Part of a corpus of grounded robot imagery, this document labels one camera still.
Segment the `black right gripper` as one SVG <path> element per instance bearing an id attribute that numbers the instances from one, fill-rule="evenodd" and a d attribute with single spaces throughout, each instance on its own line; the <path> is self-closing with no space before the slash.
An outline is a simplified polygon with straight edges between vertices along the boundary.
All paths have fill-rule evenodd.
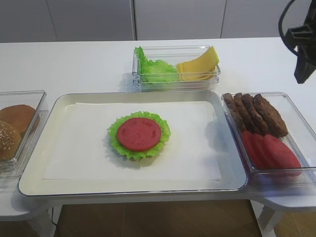
<path id="1" fill-rule="evenodd" d="M 297 48 L 297 62 L 294 76 L 303 84 L 316 70 L 316 2 L 309 6 L 304 24 L 288 29 L 290 48 Z"/>

